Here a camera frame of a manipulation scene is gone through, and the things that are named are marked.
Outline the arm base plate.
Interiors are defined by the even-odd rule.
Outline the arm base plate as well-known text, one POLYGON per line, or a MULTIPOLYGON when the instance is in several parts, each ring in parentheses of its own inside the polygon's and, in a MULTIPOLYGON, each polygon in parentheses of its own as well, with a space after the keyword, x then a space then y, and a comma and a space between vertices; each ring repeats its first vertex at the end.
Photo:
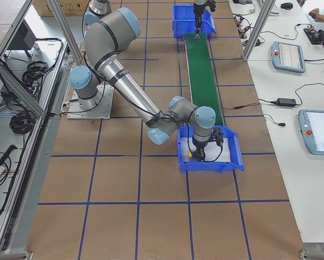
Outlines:
POLYGON ((76 91, 73 91, 72 99, 76 101, 69 104, 67 119, 110 119, 114 88, 112 86, 100 84, 97 86, 97 89, 97 95, 91 100, 79 99, 76 91))

